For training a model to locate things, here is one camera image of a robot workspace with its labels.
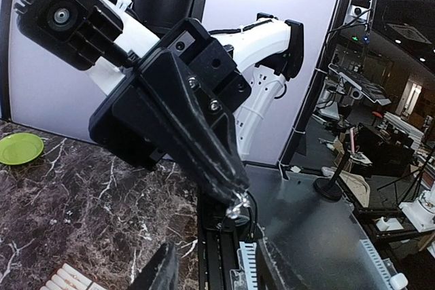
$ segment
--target desk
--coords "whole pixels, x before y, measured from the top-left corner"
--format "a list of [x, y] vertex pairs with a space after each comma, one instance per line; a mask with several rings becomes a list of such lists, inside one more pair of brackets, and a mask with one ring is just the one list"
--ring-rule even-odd
[[[313, 189], [313, 175], [288, 173], [290, 180], [284, 181], [275, 169], [247, 166], [246, 171], [259, 224], [285, 261], [278, 268], [291, 267], [308, 289], [378, 289], [358, 251], [367, 235], [344, 200], [321, 198]], [[287, 289], [293, 287], [294, 280], [285, 281]]]

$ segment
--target ceiling vent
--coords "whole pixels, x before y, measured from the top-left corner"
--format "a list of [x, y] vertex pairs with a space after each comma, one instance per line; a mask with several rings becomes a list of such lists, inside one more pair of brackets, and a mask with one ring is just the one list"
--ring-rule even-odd
[[393, 30], [399, 33], [401, 36], [407, 38], [411, 41], [432, 44], [419, 30], [413, 26], [399, 25], [399, 24], [388, 24]]

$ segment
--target ceiling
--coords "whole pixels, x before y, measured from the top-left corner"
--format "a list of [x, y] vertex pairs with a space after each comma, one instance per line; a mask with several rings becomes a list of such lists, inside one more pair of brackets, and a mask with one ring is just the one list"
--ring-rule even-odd
[[[369, 7], [369, 0], [353, 2]], [[411, 36], [409, 27], [413, 26], [420, 33], [419, 37], [426, 39], [426, 43], [407, 39], [393, 28], [394, 25], [404, 27], [408, 37]], [[426, 83], [434, 83], [431, 89], [435, 89], [435, 0], [378, 0], [373, 29], [376, 33], [370, 40], [372, 51], [382, 53], [395, 62], [407, 64], [410, 68], [412, 66], [413, 79], [416, 81], [420, 78]]]

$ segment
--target tripod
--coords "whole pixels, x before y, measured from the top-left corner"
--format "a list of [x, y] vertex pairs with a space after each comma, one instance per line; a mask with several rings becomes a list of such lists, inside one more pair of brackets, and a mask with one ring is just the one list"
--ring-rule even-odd
[[[430, 150], [430, 153], [428, 154], [428, 156], [427, 156], [425, 162], [423, 163], [423, 165], [420, 166], [416, 171], [413, 171], [413, 172], [411, 172], [411, 173], [409, 173], [409, 174], [407, 174], [407, 175], [405, 175], [403, 177], [400, 177], [399, 179], [396, 179], [396, 180], [391, 181], [391, 182], [389, 182], [389, 183], [387, 183], [385, 185], [382, 185], [381, 187], [378, 187], [377, 190], [381, 190], [381, 189], [383, 189], [385, 187], [388, 187], [390, 185], [394, 185], [394, 193], [396, 195], [396, 204], [399, 205], [401, 202], [405, 201], [406, 197], [409, 195], [411, 190], [413, 188], [415, 188], [414, 189], [414, 193], [413, 193], [413, 195], [411, 197], [411, 201], [413, 201], [418, 196], [418, 194], [419, 194], [419, 190], [420, 190], [420, 186], [421, 186], [421, 179], [423, 178], [424, 170], [425, 170], [426, 166], [429, 164], [430, 159], [434, 155], [434, 151], [435, 151], [435, 146], [433, 146], [433, 148]], [[418, 175], [415, 176], [413, 182], [410, 184], [408, 189], [405, 191], [405, 193], [404, 193], [404, 195], [402, 197], [402, 200], [399, 201], [399, 198], [398, 198], [398, 195], [397, 195], [397, 187], [396, 187], [397, 182], [400, 181], [400, 180], [403, 180], [403, 179], [405, 179], [405, 178], [407, 178], [409, 176], [411, 176], [412, 174], [416, 173], [417, 171], [419, 172]]]

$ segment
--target white knob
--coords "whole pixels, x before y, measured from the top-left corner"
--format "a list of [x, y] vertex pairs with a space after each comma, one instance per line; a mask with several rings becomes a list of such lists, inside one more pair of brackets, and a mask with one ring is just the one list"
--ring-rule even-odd
[[389, 280], [389, 283], [394, 290], [402, 290], [408, 285], [408, 279], [403, 273], [398, 273]]

